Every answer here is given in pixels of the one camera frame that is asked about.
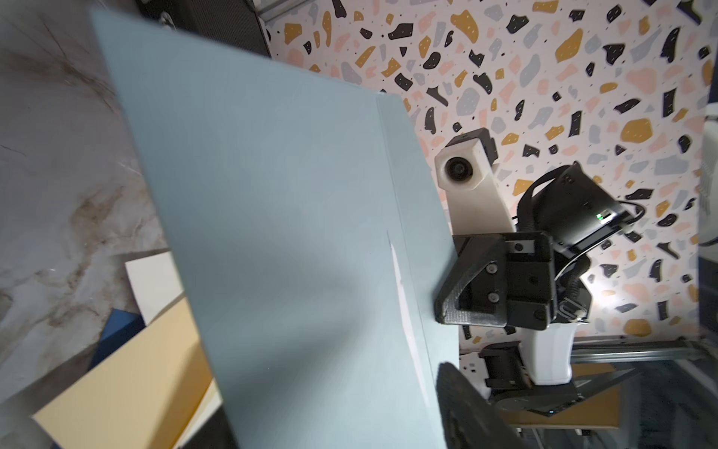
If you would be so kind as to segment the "black briefcase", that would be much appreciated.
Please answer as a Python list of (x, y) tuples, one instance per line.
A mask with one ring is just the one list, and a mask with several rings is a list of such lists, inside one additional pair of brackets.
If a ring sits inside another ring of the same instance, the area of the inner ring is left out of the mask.
[(136, 0), (136, 5), (145, 18), (158, 22), (164, 28), (270, 56), (266, 34), (249, 1)]

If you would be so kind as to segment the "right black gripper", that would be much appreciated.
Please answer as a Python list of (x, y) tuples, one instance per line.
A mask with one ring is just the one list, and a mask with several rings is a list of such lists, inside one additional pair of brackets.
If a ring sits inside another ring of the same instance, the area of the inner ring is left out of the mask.
[(545, 330), (557, 315), (555, 252), (543, 232), (454, 237), (457, 259), (435, 299), (443, 325)]

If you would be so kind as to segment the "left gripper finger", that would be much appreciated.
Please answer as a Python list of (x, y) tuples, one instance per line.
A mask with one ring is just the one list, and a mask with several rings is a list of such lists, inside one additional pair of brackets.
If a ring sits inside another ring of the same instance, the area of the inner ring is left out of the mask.
[(524, 448), (516, 432), (451, 363), (439, 365), (436, 391), (448, 448)]

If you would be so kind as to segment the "light teal envelope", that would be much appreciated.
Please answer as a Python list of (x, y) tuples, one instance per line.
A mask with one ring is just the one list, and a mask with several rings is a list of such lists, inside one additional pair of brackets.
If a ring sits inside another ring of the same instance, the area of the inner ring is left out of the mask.
[(455, 260), (399, 97), (92, 22), (241, 448), (441, 448)]

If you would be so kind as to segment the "cream envelope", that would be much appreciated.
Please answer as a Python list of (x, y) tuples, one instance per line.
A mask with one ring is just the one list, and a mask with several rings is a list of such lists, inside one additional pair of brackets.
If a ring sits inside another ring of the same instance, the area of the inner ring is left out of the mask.
[[(184, 295), (181, 277), (171, 252), (154, 254), (125, 263), (128, 279), (146, 325), (170, 309)], [(175, 448), (189, 448), (192, 439), (211, 421), (223, 405), (215, 380), (207, 383), (204, 395), (179, 436)]]

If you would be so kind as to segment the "yellow envelope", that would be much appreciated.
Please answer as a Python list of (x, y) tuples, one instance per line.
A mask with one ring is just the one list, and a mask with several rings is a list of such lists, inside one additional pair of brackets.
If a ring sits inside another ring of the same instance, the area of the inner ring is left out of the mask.
[(175, 448), (212, 379), (182, 299), (33, 419), (62, 448)]

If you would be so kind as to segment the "dark blue envelope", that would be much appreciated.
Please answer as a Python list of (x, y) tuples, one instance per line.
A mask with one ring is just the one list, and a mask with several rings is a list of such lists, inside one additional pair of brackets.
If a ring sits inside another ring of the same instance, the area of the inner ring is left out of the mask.
[(113, 309), (102, 330), (96, 348), (91, 351), (92, 358), (85, 372), (88, 373), (93, 370), (145, 327), (146, 325), (140, 314)]

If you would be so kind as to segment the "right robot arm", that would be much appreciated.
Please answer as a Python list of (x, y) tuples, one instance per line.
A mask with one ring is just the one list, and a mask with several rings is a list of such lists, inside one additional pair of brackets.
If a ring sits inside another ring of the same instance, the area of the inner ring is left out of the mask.
[(521, 331), (480, 352), (493, 406), (551, 417), (634, 377), (632, 369), (575, 377), (571, 351), (591, 309), (582, 280), (590, 251), (637, 220), (571, 164), (530, 185), (514, 232), (455, 237), (458, 258), (435, 300), (439, 323)]

